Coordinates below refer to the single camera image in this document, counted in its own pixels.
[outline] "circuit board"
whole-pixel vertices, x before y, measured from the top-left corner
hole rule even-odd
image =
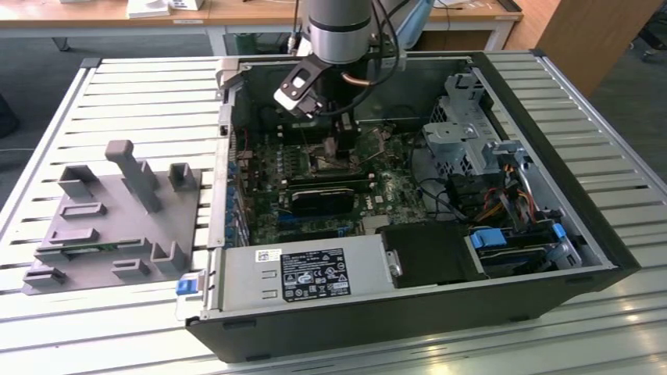
[[[325,159],[321,144],[284,145],[279,137],[264,137],[261,142],[247,146],[240,153],[240,168],[252,245],[372,234],[375,228],[370,223],[390,225],[427,220],[427,208],[407,168],[414,134],[391,131],[384,125],[363,126],[346,161]],[[348,181],[347,186],[356,184],[359,177],[364,190],[355,192],[350,212],[293,215],[288,204],[293,192],[285,184],[313,177],[332,180],[340,177]],[[323,184],[312,188],[334,186]]]

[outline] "blue clip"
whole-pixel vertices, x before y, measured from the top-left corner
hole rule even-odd
[[[470,240],[472,241],[472,246],[475,248],[507,245],[503,231],[498,228],[478,230],[470,236]]]
[[[197,279],[184,279],[176,283],[176,295],[195,295],[197,291]]]
[[[560,224],[554,224],[552,228],[558,238],[563,239],[567,237],[567,233],[564,232],[564,228]]]

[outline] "white label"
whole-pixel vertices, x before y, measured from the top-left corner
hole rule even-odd
[[[173,20],[176,25],[187,25],[187,24],[200,24],[204,23],[204,20]]]
[[[261,262],[275,262],[280,260],[280,254],[283,254],[281,248],[269,248],[267,250],[257,250],[255,252],[255,261]]]
[[[334,283],[334,285],[331,286],[331,289],[343,289],[343,288],[347,288],[350,286],[350,284],[347,283]]]

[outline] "warning label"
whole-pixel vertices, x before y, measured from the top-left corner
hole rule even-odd
[[[336,297],[351,293],[342,248],[281,254],[283,299],[287,302]]]

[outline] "table leg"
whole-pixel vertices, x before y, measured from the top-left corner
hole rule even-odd
[[[224,26],[207,27],[208,41],[211,42],[211,50],[213,56],[227,56],[225,44],[227,29]]]
[[[69,50],[69,45],[67,44],[67,37],[53,37],[51,40],[55,43],[55,46],[59,48],[61,52]]]
[[[510,37],[510,31],[512,31],[514,21],[498,22],[498,25],[491,31],[488,36],[487,45],[483,48],[484,51],[500,51]]]

